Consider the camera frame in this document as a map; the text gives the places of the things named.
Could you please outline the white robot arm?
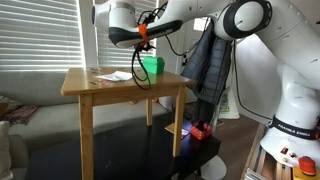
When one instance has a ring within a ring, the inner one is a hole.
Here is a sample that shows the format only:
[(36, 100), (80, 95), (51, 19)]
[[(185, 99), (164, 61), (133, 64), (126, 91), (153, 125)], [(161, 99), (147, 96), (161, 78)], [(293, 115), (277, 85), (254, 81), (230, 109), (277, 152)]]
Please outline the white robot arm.
[(199, 99), (219, 101), (230, 67), (234, 40), (255, 35), (278, 60), (281, 97), (262, 148), (275, 160), (297, 166), (320, 162), (320, 38), (290, 0), (168, 0), (158, 20), (139, 23), (130, 0), (107, 0), (92, 8), (92, 24), (108, 32), (118, 48), (147, 46), (148, 41), (179, 30), (189, 20), (210, 23), (182, 75), (197, 81)]

